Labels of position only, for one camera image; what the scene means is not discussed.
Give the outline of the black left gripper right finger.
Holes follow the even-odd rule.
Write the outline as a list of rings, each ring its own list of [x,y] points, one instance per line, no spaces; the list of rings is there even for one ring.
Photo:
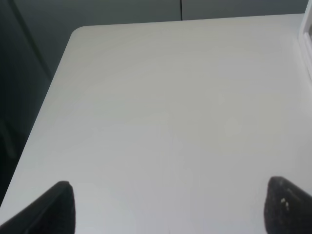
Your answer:
[[[270,178],[264,204],[268,234],[310,234],[312,196],[281,176]]]

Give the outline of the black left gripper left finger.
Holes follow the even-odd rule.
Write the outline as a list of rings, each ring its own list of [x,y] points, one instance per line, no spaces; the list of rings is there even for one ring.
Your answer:
[[[76,207],[73,187],[59,181],[0,226],[2,234],[74,234]]]

